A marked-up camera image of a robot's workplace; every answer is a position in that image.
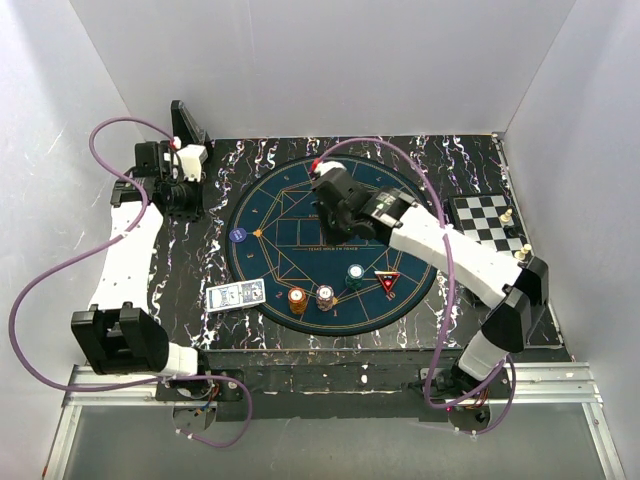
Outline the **purple small blind button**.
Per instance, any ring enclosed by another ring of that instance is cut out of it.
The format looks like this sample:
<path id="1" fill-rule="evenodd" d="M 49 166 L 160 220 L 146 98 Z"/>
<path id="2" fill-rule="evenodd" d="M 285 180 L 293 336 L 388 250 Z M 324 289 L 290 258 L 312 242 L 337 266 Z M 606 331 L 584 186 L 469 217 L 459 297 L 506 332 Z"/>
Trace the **purple small blind button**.
<path id="1" fill-rule="evenodd" d="M 247 239 L 248 233 L 244 228 L 236 227 L 229 232 L 228 236 L 232 243 L 242 243 Z"/>

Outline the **red black triangle marker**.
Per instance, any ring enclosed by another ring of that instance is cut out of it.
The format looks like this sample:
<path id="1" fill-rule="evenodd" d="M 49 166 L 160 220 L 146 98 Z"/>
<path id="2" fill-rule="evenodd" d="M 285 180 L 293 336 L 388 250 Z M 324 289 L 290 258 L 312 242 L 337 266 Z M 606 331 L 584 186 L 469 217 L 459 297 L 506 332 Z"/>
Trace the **red black triangle marker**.
<path id="1" fill-rule="evenodd" d="M 386 294 L 390 294 L 393 291 L 394 285 L 400 277 L 400 273 L 396 271 L 380 271 L 374 272 L 376 278 L 380 282 L 382 288 Z"/>

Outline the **blue white chip stack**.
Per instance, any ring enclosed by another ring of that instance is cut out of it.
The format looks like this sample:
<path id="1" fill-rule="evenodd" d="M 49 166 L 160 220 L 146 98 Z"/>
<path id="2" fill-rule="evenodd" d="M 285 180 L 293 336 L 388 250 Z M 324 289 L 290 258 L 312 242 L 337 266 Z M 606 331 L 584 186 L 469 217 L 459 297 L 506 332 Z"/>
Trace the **blue white chip stack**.
<path id="1" fill-rule="evenodd" d="M 334 291 L 329 285 L 320 285 L 316 290 L 316 305 L 321 311 L 329 311 L 334 306 Z"/>

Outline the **red yellow chip stack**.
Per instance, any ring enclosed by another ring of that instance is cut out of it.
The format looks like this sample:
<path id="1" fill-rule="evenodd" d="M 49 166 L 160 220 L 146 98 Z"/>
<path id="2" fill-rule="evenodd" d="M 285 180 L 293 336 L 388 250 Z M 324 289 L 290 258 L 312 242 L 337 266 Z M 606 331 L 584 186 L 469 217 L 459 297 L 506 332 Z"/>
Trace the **red yellow chip stack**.
<path id="1" fill-rule="evenodd" d="M 307 295 L 301 288 L 292 288 L 288 292 L 288 302 L 291 312 L 295 315 L 302 315 L 307 307 Z"/>

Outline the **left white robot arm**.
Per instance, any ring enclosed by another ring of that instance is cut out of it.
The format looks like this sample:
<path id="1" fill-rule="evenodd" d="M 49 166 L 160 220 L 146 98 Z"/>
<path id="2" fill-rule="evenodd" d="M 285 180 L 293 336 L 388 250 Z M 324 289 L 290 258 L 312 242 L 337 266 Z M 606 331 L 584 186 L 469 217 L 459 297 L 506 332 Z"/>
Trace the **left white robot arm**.
<path id="1" fill-rule="evenodd" d="M 178 377 L 178 387 L 188 398 L 205 398 L 213 377 L 198 366 L 197 351 L 170 342 L 164 328 L 148 314 L 149 269 L 162 214 L 142 199 L 130 180 L 118 180 L 111 198 L 111 223 L 116 243 L 107 249 L 88 309 L 72 315 L 74 337 L 99 375 Z"/>

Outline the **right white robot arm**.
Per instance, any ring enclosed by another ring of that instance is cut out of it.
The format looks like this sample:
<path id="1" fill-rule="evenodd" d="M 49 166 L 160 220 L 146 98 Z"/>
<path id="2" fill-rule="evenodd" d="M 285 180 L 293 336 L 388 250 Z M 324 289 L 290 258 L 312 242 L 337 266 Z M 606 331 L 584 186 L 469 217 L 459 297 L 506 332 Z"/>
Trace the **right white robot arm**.
<path id="1" fill-rule="evenodd" d="M 479 395 L 498 363 L 523 350 L 530 329 L 544 313 L 549 299 L 547 263 L 537 257 L 519 261 L 441 226 L 414 197 L 395 187 L 371 192 L 339 162 L 314 166 L 311 179 L 328 243 L 354 237 L 376 240 L 452 274 L 488 307 L 486 320 L 452 373 L 460 395 Z"/>

